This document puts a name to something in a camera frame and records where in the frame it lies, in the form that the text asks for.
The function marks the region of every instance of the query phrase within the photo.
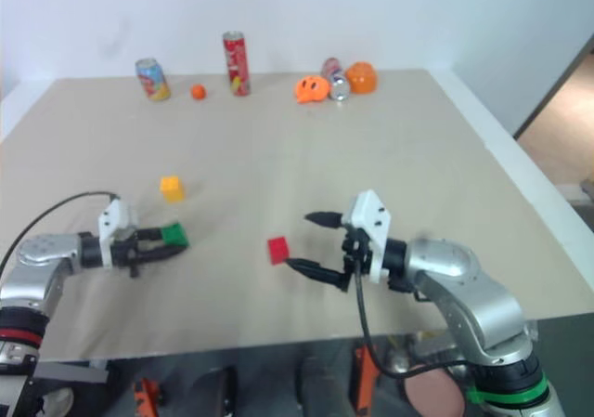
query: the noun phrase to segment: red ring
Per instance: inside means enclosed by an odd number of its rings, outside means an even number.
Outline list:
[[[41,345],[43,338],[33,332],[20,331],[18,329],[0,329],[1,338],[16,338],[19,340],[30,341],[37,346]]]

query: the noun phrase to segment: red cube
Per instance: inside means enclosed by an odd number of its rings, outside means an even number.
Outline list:
[[[281,264],[289,257],[289,245],[284,237],[268,240],[268,252],[270,253],[270,262],[273,266]]]

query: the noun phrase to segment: orange ball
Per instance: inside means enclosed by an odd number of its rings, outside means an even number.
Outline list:
[[[193,85],[190,92],[194,99],[206,98],[206,89],[204,88],[203,85]]]
[[[378,86],[378,74],[368,62],[359,61],[346,71],[346,79],[351,85],[351,92],[368,94]]]

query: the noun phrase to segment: black cable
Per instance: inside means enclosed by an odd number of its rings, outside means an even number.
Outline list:
[[[460,359],[429,364],[427,366],[423,366],[421,368],[413,369],[412,371],[402,373],[390,371],[388,368],[381,364],[378,354],[376,353],[375,348],[373,347],[373,342],[371,341],[371,334],[369,333],[368,326],[368,317],[365,313],[365,301],[363,298],[363,282],[361,281],[361,263],[359,261],[355,261],[355,287],[356,303],[359,307],[359,318],[361,318],[361,328],[363,329],[363,339],[365,340],[365,346],[369,351],[369,356],[371,357],[373,364],[375,364],[376,368],[378,368],[378,371],[380,371],[386,377],[395,378],[396,380],[405,380],[406,378],[414,377],[415,375],[419,375],[420,373],[433,371],[435,369],[443,369],[449,368],[451,366],[470,364],[465,359]]]
[[[46,217],[47,215],[52,213],[54,210],[57,210],[63,204],[71,202],[75,199],[79,199],[81,197],[87,197],[87,196],[110,196],[111,199],[119,199],[120,198],[120,196],[118,196],[117,194],[110,192],[110,191],[86,191],[86,192],[81,192],[79,194],[74,194],[73,196],[70,196],[69,198],[66,198],[63,201],[58,202],[55,205],[47,208],[40,215],[38,215],[34,220],[32,220],[31,223],[27,227],[25,227],[23,229],[23,231],[21,233],[19,233],[19,236],[17,236],[17,238],[15,240],[13,240],[13,242],[10,244],[10,247],[8,247],[8,250],[6,251],[4,258],[2,259],[2,262],[0,262],[0,276],[2,276],[2,273],[4,272],[4,268],[5,268],[6,264],[8,263],[8,258],[10,257],[10,255],[15,251],[15,248],[17,248],[17,245],[19,245],[19,242],[22,240],[22,238],[25,237],[25,234],[27,234],[29,232],[29,230],[37,224],[37,222],[39,222],[41,219],[43,219],[44,217]]]

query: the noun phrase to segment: white wall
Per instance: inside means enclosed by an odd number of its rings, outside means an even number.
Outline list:
[[[463,4],[473,17],[464,30],[454,70],[513,133],[594,33],[594,0]]]
[[[561,74],[594,20],[591,0],[2,0],[2,6],[5,88],[18,80],[132,74],[144,56],[167,72],[224,72],[221,32],[239,29],[248,38],[252,72],[317,71],[331,55],[380,69],[453,65],[510,131]]]

